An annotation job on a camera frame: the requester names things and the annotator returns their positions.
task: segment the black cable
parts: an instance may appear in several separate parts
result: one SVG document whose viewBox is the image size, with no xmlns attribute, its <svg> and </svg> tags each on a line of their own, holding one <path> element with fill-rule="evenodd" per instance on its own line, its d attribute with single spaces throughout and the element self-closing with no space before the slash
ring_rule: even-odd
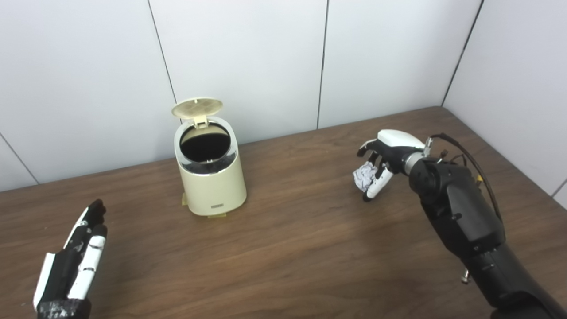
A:
<svg viewBox="0 0 567 319">
<path fill-rule="evenodd" d="M 455 160 L 456 160 L 457 158 L 459 158 L 459 157 L 462 157 L 462 158 L 463 158 L 463 166 L 466 167 L 466 166 L 467 166 L 467 158 L 465 157 L 464 154 L 456 155 L 455 157 L 453 157 L 453 158 L 449 161 L 449 163 L 454 163 Z"/>
<path fill-rule="evenodd" d="M 486 190 L 488 191 L 488 196 L 490 197 L 490 201 L 492 202 L 492 207 L 494 208 L 494 212 L 498 217 L 498 219 L 502 221 L 502 216 L 500 215 L 500 209 L 498 209 L 498 203 L 496 202 L 496 197 L 494 195 L 494 192 L 492 191 L 492 187 L 490 186 L 490 183 L 488 182 L 488 178 L 486 178 L 486 175 L 484 174 L 483 170 L 480 168 L 480 165 L 475 161 L 473 156 L 459 142 L 457 142 L 454 138 L 450 137 L 445 133 L 431 135 L 430 137 L 431 138 L 438 137 L 441 138 L 442 140 L 445 140 L 455 145 L 457 148 L 461 150 L 461 152 L 463 152 L 463 154 L 465 154 L 468 157 L 468 159 L 472 163 L 472 166 L 475 167 L 476 171 L 479 172 L 480 177 L 482 177 L 483 183 L 486 186 Z"/>
</svg>

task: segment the cream trash can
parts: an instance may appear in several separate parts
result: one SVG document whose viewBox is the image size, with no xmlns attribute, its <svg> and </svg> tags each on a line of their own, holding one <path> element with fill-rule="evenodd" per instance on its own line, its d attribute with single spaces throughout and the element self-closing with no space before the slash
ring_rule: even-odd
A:
<svg viewBox="0 0 567 319">
<path fill-rule="evenodd" d="M 232 211 L 246 200 L 234 131 L 225 120 L 211 116 L 221 108 L 219 100 L 192 98 L 171 111 L 189 120 L 175 133 L 175 157 L 189 209 L 200 216 Z"/>
</svg>

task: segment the screw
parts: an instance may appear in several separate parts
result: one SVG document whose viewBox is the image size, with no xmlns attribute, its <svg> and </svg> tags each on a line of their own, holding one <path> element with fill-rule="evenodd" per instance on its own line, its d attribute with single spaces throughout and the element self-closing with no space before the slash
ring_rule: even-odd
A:
<svg viewBox="0 0 567 319">
<path fill-rule="evenodd" d="M 464 274 L 461 276 L 461 283 L 467 285 L 471 282 L 471 275 L 468 273 L 468 269 L 464 269 Z"/>
<path fill-rule="evenodd" d="M 441 163 L 443 159 L 447 156 L 447 154 L 449 154 L 449 151 L 444 149 L 439 155 L 439 160 L 437 161 L 437 164 Z"/>
</svg>

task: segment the table surface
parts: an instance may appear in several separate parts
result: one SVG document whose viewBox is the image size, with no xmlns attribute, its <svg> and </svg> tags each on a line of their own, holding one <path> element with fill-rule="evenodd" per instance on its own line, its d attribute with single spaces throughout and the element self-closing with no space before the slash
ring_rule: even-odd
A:
<svg viewBox="0 0 567 319">
<path fill-rule="evenodd" d="M 422 140 L 445 132 L 468 148 L 492 183 L 509 245 L 567 305 L 565 210 L 432 107 L 242 145 L 248 199 L 225 218 L 181 206 L 174 159 L 0 193 L 0 317 L 34 317 L 44 254 L 101 198 L 109 231 L 91 318 L 488 318 L 407 177 L 362 201 L 356 151 L 380 129 Z M 434 151 L 443 148 L 456 154 L 443 142 Z"/>
</svg>

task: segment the trash can lid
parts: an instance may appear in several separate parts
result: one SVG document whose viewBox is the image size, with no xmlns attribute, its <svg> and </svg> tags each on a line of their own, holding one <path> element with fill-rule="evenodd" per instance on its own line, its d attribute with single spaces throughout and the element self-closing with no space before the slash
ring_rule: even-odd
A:
<svg viewBox="0 0 567 319">
<path fill-rule="evenodd" d="M 209 126 L 206 117 L 217 113 L 222 108 L 222 102 L 214 98 L 190 98 L 179 102 L 171 113 L 180 119 L 193 119 L 196 128 Z"/>
</svg>

